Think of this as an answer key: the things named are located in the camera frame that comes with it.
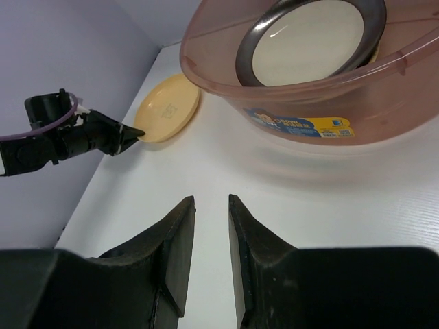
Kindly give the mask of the round yellow plastic plate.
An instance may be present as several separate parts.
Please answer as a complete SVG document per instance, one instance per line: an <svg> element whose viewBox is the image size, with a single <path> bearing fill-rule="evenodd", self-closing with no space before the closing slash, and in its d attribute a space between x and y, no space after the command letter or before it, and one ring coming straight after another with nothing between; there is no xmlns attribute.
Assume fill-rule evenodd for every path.
<svg viewBox="0 0 439 329"><path fill-rule="evenodd" d="M184 74L168 77L141 102L133 127L144 131L139 140L161 143L179 133L195 114L201 90Z"/></svg>

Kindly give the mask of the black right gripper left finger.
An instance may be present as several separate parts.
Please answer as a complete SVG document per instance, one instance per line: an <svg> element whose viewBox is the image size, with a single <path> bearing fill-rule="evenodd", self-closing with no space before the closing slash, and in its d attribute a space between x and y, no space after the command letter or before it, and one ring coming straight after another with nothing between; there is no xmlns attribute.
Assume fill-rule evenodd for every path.
<svg viewBox="0 0 439 329"><path fill-rule="evenodd" d="M98 258L93 278L96 328L177 328L185 314L195 199L184 198L160 221Z"/></svg>

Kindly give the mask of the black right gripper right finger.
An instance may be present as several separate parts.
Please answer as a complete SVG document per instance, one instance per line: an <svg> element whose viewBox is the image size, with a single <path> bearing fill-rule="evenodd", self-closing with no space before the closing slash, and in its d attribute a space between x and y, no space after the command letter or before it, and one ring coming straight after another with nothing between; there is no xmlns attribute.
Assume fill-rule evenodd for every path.
<svg viewBox="0 0 439 329"><path fill-rule="evenodd" d="M438 255L422 247L298 249L228 200L239 328L437 328Z"/></svg>

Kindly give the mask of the dark rimmed beige plate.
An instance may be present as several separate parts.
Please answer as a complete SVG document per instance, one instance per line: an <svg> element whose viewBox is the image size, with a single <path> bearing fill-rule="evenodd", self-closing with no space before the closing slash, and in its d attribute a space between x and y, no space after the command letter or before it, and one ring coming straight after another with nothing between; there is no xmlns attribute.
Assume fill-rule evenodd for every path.
<svg viewBox="0 0 439 329"><path fill-rule="evenodd" d="M235 59L242 86L286 86L355 70L376 54L384 1L278 1L246 32Z"/></svg>

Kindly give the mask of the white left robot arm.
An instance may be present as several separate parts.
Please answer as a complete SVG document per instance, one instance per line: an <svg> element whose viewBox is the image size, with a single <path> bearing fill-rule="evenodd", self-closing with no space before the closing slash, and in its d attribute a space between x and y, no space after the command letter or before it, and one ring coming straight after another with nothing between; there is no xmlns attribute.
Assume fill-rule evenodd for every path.
<svg viewBox="0 0 439 329"><path fill-rule="evenodd" d="M31 130L1 137L1 175L13 176L99 150L116 156L145 132L80 105L64 89L25 100Z"/></svg>

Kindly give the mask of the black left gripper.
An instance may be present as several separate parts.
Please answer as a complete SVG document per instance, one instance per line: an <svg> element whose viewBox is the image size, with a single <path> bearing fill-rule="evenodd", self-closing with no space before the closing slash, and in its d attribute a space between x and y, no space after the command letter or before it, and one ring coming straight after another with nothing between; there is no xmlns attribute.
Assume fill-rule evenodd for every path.
<svg viewBox="0 0 439 329"><path fill-rule="evenodd" d="M93 150L114 156L135 144L145 132L92 110L81 114L83 123L58 131L56 153L59 160L66 160Z"/></svg>

